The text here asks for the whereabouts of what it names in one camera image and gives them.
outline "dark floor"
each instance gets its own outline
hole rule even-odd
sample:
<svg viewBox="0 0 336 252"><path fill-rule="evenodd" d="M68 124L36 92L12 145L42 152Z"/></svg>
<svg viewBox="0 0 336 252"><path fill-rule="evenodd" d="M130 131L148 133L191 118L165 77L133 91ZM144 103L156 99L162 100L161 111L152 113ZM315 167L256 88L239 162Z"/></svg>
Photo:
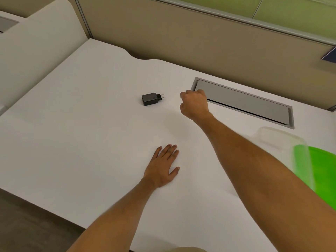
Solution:
<svg viewBox="0 0 336 252"><path fill-rule="evenodd" d="M64 252L83 231L0 189L0 252Z"/></svg>

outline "desk surface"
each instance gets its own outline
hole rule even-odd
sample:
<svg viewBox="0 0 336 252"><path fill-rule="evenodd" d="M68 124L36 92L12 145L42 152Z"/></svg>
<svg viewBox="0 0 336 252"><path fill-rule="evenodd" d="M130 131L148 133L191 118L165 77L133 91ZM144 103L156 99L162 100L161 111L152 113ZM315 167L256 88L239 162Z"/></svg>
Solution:
<svg viewBox="0 0 336 252"><path fill-rule="evenodd" d="M179 111L195 77L293 106L295 130L209 103L235 131L274 127L336 153L326 110L90 39L0 117L1 188L86 228L139 182L159 145L177 144L179 175L150 198L131 249L275 251L206 136ZM152 92L166 98L143 106Z"/></svg>

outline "hand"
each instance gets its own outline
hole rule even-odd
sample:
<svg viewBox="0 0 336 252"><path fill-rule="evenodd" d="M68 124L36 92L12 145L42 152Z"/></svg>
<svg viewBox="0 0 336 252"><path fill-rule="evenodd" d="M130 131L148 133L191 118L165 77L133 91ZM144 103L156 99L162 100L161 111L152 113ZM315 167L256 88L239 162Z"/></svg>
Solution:
<svg viewBox="0 0 336 252"><path fill-rule="evenodd" d="M180 93L180 97L183 101L180 106L181 113L195 123L198 124L212 116L209 112L207 97L202 89L187 90L185 93Z"/></svg>
<svg viewBox="0 0 336 252"><path fill-rule="evenodd" d="M169 144L159 154L162 147L158 147L152 157L152 160L149 162L143 177L151 179L156 187L161 187L171 182L180 170L180 167L176 167L169 174L170 166L179 154L179 150L174 152L176 148L177 145L172 146Z"/></svg>

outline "charger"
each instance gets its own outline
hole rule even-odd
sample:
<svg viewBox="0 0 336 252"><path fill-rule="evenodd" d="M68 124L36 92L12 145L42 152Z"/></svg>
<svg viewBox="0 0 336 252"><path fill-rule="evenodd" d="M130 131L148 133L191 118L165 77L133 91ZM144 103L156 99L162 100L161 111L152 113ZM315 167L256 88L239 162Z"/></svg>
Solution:
<svg viewBox="0 0 336 252"><path fill-rule="evenodd" d="M160 94L151 93L151 94L143 95L142 102L145 106L147 106L147 105L151 105L154 103L158 103L158 101L162 100L163 98L164 97L162 97L162 95Z"/></svg>

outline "forearm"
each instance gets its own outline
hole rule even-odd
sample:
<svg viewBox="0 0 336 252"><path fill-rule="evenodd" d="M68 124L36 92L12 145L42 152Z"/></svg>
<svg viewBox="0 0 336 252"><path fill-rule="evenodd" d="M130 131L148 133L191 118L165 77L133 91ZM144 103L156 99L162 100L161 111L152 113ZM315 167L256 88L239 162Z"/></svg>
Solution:
<svg viewBox="0 0 336 252"><path fill-rule="evenodd" d="M128 252L141 214L156 185L143 178L128 194L95 220L68 252Z"/></svg>
<svg viewBox="0 0 336 252"><path fill-rule="evenodd" d="M335 250L336 212L287 167L212 115L198 125L246 209L279 251Z"/></svg>

